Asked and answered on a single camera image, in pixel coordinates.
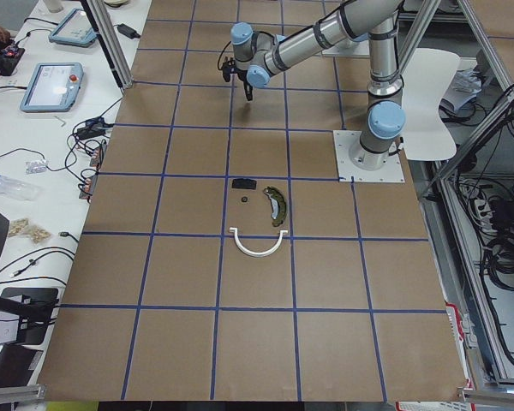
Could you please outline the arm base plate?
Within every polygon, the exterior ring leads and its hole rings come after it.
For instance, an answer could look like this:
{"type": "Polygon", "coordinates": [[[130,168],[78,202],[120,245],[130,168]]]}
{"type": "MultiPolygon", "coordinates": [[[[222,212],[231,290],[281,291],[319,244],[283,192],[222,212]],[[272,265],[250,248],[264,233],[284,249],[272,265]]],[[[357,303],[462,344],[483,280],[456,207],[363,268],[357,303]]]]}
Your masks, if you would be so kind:
{"type": "Polygon", "coordinates": [[[367,40],[355,42],[345,40],[337,43],[329,49],[321,52],[324,57],[350,57],[350,58],[369,58],[369,44],[367,40]]]}
{"type": "Polygon", "coordinates": [[[334,130],[338,180],[341,182],[404,183],[403,168],[396,145],[380,154],[366,152],[361,131],[334,130]]]}

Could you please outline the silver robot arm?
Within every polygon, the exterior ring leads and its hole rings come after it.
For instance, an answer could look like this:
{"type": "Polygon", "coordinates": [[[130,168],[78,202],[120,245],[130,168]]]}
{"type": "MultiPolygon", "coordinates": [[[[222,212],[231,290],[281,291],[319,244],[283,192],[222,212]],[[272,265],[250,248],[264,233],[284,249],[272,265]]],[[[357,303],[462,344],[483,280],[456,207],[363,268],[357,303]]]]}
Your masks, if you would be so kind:
{"type": "Polygon", "coordinates": [[[359,140],[350,148],[350,160],[362,170],[378,170],[391,144],[403,131],[403,77],[397,53],[399,1],[344,1],[328,15],[290,36],[256,31],[247,22],[230,30],[231,58],[218,64],[224,81],[236,76],[245,97],[265,88],[271,78],[320,51],[344,41],[369,46],[367,120],[359,140]]]}

